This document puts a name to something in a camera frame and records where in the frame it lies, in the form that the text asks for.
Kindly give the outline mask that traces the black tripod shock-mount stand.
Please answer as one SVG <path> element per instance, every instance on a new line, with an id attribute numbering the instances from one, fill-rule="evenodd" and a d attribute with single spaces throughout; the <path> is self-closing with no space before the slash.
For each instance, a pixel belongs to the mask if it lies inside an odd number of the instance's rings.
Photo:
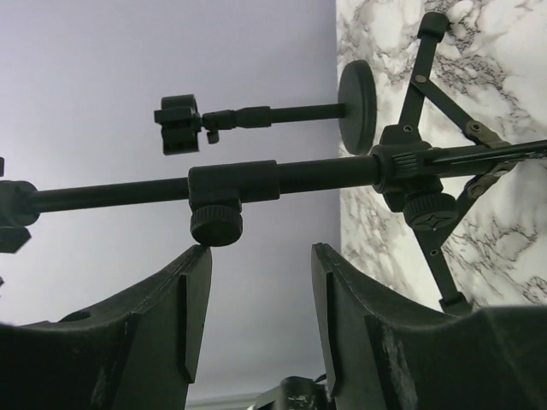
<path id="1" fill-rule="evenodd" d="M 474 120 L 430 78 L 446 15 L 421 19 L 419 46 L 399 121 L 373 139 L 365 155 L 279 164 L 252 161 L 194 167 L 184 178 L 38 190 L 26 181 L 1 183 L 1 250 L 18 252 L 43 213 L 186 200 L 192 237 L 207 247 L 236 243 L 242 207 L 284 194 L 371 186 L 414 231 L 445 313 L 471 307 L 455 282 L 442 245 L 476 200 L 516 164 L 546 155 L 545 141 L 510 144 Z"/>

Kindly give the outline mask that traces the black tall round-base stand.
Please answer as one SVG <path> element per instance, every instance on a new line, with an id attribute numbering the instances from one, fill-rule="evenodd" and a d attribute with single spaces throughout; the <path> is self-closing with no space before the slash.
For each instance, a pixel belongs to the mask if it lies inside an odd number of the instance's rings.
<path id="1" fill-rule="evenodd" d="M 344 67 L 338 84 L 338 101 L 333 104 L 289 108 L 257 106 L 200 114 L 195 96 L 188 94 L 164 97 L 161 108 L 154 112 L 154 121 L 161 127 L 164 155 L 198 152 L 200 132 L 206 132 L 209 144 L 217 144 L 221 131 L 333 119 L 338 120 L 347 152 L 352 155 L 369 152 L 376 130 L 377 95 L 373 72 L 366 61 L 352 61 Z"/>

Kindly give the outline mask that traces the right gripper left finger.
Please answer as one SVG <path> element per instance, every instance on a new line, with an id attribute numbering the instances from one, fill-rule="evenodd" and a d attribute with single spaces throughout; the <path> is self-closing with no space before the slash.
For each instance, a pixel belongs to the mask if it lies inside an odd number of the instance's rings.
<path id="1" fill-rule="evenodd" d="M 197 375 L 211 277 L 211 252 L 195 245 L 58 322 L 2 325 L 2 408 L 184 408 Z"/>

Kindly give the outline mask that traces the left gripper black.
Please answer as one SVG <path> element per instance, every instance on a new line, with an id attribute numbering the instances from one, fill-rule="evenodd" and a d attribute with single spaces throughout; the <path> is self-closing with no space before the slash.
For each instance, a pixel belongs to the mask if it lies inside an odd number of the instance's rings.
<path id="1" fill-rule="evenodd" d="M 277 387 L 259 395 L 251 407 L 255 410 L 330 410 L 333 409 L 326 389 L 326 375 L 316 379 L 291 376 Z"/>

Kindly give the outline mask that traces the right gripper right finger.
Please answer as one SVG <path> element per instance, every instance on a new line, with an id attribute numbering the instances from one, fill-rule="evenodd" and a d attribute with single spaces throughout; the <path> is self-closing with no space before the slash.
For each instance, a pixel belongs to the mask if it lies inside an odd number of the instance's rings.
<path id="1" fill-rule="evenodd" d="M 545 408 L 544 307 L 451 316 L 389 289 L 324 243 L 313 246 L 311 268 L 337 408 Z"/>

